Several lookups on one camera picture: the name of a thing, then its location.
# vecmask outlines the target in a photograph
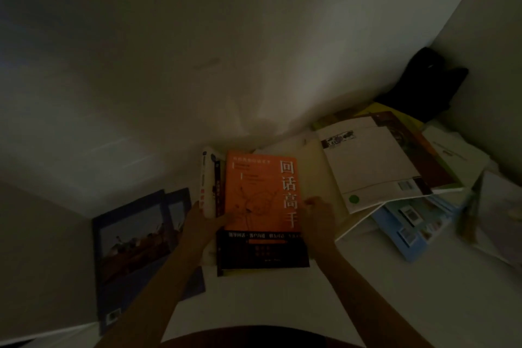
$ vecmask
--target orange book cover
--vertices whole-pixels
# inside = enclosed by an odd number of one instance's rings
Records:
[[[297,217],[300,203],[296,159],[229,152],[225,213],[233,213],[236,218],[220,232],[218,266],[309,266]]]

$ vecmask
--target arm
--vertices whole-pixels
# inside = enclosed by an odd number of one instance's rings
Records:
[[[228,219],[205,219],[196,202],[176,250],[95,348],[158,346],[203,249]]]
[[[306,245],[366,346],[433,348],[337,250],[331,205],[320,197],[305,204],[309,209],[301,209],[300,220]]]

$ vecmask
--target dark blue book cover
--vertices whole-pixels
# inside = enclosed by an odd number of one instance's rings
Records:
[[[176,248],[190,208],[188,189],[169,194],[161,190],[92,220],[102,334],[125,312]],[[198,267],[182,299],[203,292],[205,281]]]

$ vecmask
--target person's left hand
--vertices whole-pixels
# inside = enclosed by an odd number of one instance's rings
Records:
[[[181,251],[189,259],[201,259],[203,249],[216,232],[233,219],[232,215],[223,215],[214,219],[206,219],[199,209],[199,201],[192,205],[185,218],[183,233],[176,250]]]

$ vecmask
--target white wall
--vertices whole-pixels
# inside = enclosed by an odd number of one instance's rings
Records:
[[[93,216],[382,91],[459,1],[2,0],[0,173]]]
[[[470,70],[445,120],[522,184],[522,3],[463,0],[433,47]]]
[[[0,182],[0,343],[97,320],[90,220]]]

